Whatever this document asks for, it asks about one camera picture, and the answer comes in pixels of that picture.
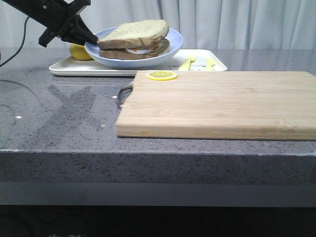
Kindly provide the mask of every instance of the yellow fork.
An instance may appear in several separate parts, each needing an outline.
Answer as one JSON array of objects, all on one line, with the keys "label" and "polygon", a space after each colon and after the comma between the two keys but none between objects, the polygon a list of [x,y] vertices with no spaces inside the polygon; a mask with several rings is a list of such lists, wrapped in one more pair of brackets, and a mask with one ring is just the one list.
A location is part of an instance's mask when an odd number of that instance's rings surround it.
[{"label": "yellow fork", "polygon": [[188,71],[190,70],[190,65],[192,62],[195,62],[196,56],[195,55],[189,55],[184,63],[179,67],[179,71]]},{"label": "yellow fork", "polygon": [[206,71],[213,71],[214,70],[213,67],[216,65],[215,61],[211,58],[206,58],[205,62],[206,62],[205,70]]}]

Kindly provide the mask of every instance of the gray countertop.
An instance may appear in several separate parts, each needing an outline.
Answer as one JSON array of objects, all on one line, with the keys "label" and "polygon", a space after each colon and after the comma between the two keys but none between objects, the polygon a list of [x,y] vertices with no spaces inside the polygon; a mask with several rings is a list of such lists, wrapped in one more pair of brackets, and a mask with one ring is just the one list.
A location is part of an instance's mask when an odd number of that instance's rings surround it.
[{"label": "gray countertop", "polygon": [[[3,62],[15,50],[0,52]],[[212,52],[231,71],[316,75],[316,50]],[[68,56],[66,49],[24,48],[0,68],[0,184],[6,190],[34,182],[43,187],[124,183],[315,190],[315,141],[117,137],[119,109],[113,96],[133,78],[50,73],[49,66]],[[23,204],[8,196],[2,204]],[[315,198],[311,205],[316,206]]]}]

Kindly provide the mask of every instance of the bread slice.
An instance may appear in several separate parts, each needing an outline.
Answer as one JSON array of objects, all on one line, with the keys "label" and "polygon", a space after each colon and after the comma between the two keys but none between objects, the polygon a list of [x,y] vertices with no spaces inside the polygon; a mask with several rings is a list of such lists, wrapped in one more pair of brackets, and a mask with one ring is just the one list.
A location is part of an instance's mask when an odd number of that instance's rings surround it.
[{"label": "bread slice", "polygon": [[147,58],[153,58],[157,57],[159,55],[163,55],[167,52],[169,52],[170,49],[170,42],[167,39],[163,39],[161,41],[161,47],[157,50],[150,52],[150,53],[144,53],[144,54],[133,54],[130,52],[127,52],[124,48],[111,48],[111,49],[103,49],[99,50],[99,56],[104,58],[117,58],[122,60],[138,60],[138,59],[147,59]]},{"label": "bread slice", "polygon": [[148,47],[167,36],[169,25],[165,20],[145,20],[124,23],[97,41],[100,49]]}]

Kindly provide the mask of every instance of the wooden cutting board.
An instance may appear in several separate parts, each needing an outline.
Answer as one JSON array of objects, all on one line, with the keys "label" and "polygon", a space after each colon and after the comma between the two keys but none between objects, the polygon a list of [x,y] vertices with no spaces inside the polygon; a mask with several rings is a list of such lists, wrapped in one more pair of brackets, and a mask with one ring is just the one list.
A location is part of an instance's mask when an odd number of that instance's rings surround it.
[{"label": "wooden cutting board", "polygon": [[307,72],[139,71],[118,136],[316,140],[316,77]]}]

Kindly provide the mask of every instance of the white curtain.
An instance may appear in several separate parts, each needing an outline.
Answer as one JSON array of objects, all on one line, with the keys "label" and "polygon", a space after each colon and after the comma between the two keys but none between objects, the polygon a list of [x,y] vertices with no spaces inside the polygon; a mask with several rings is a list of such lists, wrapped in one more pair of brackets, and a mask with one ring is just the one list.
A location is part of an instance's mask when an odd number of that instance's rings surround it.
[{"label": "white curtain", "polygon": [[[315,49],[316,0],[92,0],[81,16],[96,33],[123,22],[165,19],[183,48]],[[26,15],[0,1],[0,47],[18,47]],[[25,47],[45,27],[30,19]],[[54,39],[48,47],[68,47]]]}]

